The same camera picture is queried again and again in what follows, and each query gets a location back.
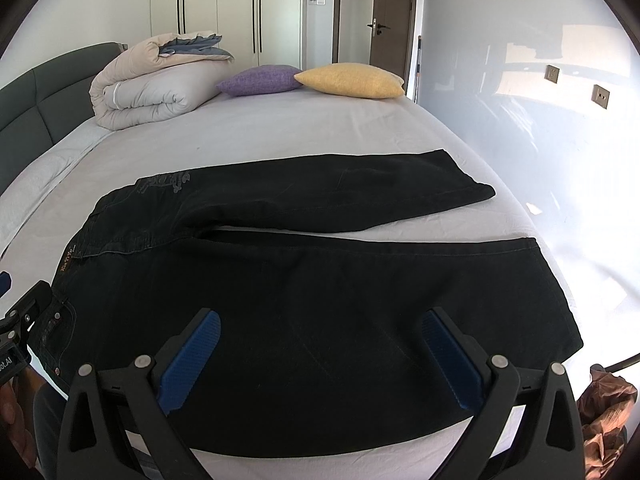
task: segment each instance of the wall socket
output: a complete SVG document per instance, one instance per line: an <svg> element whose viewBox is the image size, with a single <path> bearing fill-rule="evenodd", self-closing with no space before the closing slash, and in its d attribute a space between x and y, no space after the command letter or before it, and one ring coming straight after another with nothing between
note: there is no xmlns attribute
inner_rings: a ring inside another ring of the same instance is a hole
<svg viewBox="0 0 640 480"><path fill-rule="evenodd" d="M591 96L591 100L594 103L602 106L606 110L607 107L609 106L610 95L611 95L611 92L609 92L609 90L603 88L602 86L594 85L593 95Z"/></svg>
<svg viewBox="0 0 640 480"><path fill-rule="evenodd" d="M560 69L557 66L547 65L545 71L545 79L552 83L558 84L558 76L560 75Z"/></svg>

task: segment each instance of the mattress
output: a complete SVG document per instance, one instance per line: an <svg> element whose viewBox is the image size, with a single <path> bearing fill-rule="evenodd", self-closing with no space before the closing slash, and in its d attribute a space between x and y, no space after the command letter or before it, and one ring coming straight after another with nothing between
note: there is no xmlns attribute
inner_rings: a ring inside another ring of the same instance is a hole
<svg viewBox="0 0 640 480"><path fill-rule="evenodd" d="M70 134L95 135L92 120ZM444 149L477 182L494 187L490 200L452 211L332 235L370 241L483 242L535 237L576 316L574 301L550 251L529 216L500 178L464 142L409 99L360 100L301 89L283 94L229 98L221 95L197 110L160 123L99 136L79 150L75 167L49 186L0 260L14 280L0 300L4 314L37 280L50 282L72 236L108 192L144 176L189 168L300 155L422 153ZM31 166L25 172L36 171ZM588 369L569 369L574 391L586 386ZM496 452L513 439L522 410L515 408ZM221 479L420 479L429 478L468 421L401 444L337 456L249 459L195 451ZM144 450L139 437L132 442Z"/></svg>

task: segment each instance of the purple pillow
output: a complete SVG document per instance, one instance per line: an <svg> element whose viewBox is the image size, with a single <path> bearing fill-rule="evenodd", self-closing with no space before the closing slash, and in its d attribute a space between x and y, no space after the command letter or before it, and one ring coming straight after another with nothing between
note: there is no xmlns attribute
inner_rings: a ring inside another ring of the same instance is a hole
<svg viewBox="0 0 640 480"><path fill-rule="evenodd" d="M293 77L300 72L289 65L255 66L219 83L218 90L233 96L288 92L302 86Z"/></svg>

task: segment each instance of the blanket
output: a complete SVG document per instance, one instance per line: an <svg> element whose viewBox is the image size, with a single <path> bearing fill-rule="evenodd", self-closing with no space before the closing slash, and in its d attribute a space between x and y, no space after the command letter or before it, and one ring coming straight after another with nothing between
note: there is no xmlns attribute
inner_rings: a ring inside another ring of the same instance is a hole
<svg viewBox="0 0 640 480"><path fill-rule="evenodd" d="M232 75L233 56L213 46L212 38L219 37L212 32L161 34L124 51L91 84L97 124L122 130L164 121L215 97L217 84ZM188 50L180 49L184 44Z"/></svg>

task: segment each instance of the blue gripper pad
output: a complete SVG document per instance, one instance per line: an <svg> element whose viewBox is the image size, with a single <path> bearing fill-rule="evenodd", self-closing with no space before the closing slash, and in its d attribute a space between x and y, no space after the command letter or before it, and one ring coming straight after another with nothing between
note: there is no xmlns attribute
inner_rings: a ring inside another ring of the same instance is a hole
<svg viewBox="0 0 640 480"><path fill-rule="evenodd" d="M9 292L11 288L11 276L7 272L0 272L0 298Z"/></svg>
<svg viewBox="0 0 640 480"><path fill-rule="evenodd" d="M168 415L179 410L220 340L220 316L209 312L160 379L158 404Z"/></svg>
<svg viewBox="0 0 640 480"><path fill-rule="evenodd" d="M433 310L424 315L422 336L459 406L478 413L484 405L482 377Z"/></svg>

